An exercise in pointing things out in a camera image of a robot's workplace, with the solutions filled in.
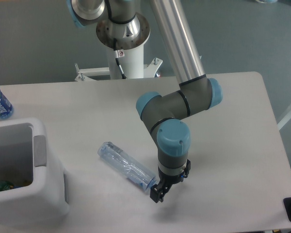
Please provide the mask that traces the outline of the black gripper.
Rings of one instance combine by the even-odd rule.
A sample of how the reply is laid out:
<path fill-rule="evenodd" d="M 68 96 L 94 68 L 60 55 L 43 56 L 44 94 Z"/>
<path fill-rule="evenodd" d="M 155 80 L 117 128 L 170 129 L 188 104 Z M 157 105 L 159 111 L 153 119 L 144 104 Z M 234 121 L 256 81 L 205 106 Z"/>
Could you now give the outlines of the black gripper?
<path fill-rule="evenodd" d="M 186 167 L 180 168 L 180 171 L 176 172 L 176 175 L 168 175 L 158 168 L 160 181 L 151 187 L 150 198 L 155 202 L 163 202 L 164 196 L 169 192 L 172 185 L 183 182 L 188 178 L 191 170 L 191 161 L 188 159 Z"/>

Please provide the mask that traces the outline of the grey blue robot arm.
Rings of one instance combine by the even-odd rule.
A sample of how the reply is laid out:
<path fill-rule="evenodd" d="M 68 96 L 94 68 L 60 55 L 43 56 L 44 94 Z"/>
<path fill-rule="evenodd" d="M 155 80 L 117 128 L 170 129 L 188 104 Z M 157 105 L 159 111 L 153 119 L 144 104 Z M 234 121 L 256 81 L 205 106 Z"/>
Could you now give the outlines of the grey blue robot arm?
<path fill-rule="evenodd" d="M 150 36 L 147 19 L 133 0 L 68 0 L 77 27 L 96 24 L 96 34 L 107 49 L 110 78 L 144 78 L 144 44 Z M 172 185 L 188 177 L 190 131 L 183 119 L 218 105 L 223 99 L 218 81 L 204 72 L 182 4 L 178 0 L 152 0 L 154 18 L 175 72 L 179 90 L 162 96 L 147 92 L 136 110 L 158 150 L 160 181 L 150 191 L 154 202 L 163 201 Z"/>

